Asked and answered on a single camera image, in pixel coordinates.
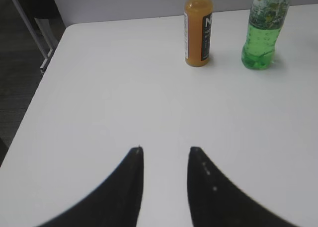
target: chair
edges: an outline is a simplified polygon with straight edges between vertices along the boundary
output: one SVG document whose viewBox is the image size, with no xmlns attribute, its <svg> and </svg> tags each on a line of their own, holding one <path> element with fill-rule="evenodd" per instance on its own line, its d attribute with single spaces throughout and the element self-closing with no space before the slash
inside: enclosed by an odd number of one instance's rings
<svg viewBox="0 0 318 227">
<path fill-rule="evenodd" d="M 5 158 L 7 151 L 8 151 L 8 148 L 6 147 L 4 142 L 0 139 L 0 167 L 2 165 L 2 162 Z"/>
</svg>

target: orange liquid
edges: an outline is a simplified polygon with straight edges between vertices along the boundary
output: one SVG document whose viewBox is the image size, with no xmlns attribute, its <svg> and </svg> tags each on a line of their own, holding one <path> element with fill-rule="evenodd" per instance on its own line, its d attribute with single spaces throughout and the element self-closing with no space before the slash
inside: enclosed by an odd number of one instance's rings
<svg viewBox="0 0 318 227">
<path fill-rule="evenodd" d="M 209 58 L 201 60 L 202 19 L 210 14 L 213 5 L 210 0 L 188 0 L 184 12 L 188 15 L 188 59 L 185 61 L 193 67 L 201 67 L 209 62 Z"/>
</svg>

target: black label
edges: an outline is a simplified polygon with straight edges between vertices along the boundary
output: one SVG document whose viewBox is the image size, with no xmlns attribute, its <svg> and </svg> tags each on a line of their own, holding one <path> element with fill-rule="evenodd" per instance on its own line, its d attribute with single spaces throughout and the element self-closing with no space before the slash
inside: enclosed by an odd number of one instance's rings
<svg viewBox="0 0 318 227">
<path fill-rule="evenodd" d="M 201 60 L 204 61 L 209 57 L 210 37 L 211 37 L 212 13 L 203 17 L 202 20 L 202 49 Z"/>
</svg>

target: green liquid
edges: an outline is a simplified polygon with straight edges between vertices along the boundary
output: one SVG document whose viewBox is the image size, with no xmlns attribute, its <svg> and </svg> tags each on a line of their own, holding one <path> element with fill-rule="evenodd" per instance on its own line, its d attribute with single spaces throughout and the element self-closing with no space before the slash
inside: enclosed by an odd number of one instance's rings
<svg viewBox="0 0 318 227">
<path fill-rule="evenodd" d="M 253 70 L 264 70 L 270 65 L 275 43 L 281 28 L 261 30 L 248 25 L 247 39 L 242 51 L 243 64 Z"/>
</svg>

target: chair leg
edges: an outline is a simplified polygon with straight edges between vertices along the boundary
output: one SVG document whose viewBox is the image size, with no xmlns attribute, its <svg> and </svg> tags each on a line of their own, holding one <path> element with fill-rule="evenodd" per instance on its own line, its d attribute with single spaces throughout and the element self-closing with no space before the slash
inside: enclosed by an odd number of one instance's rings
<svg viewBox="0 0 318 227">
<path fill-rule="evenodd" d="M 41 33 L 43 34 L 43 37 L 48 44 L 49 48 L 54 50 L 54 48 L 57 48 L 59 42 L 56 40 L 51 27 L 50 27 L 50 22 L 48 19 L 39 19 L 35 18 L 36 23 L 38 24 Z"/>
</svg>

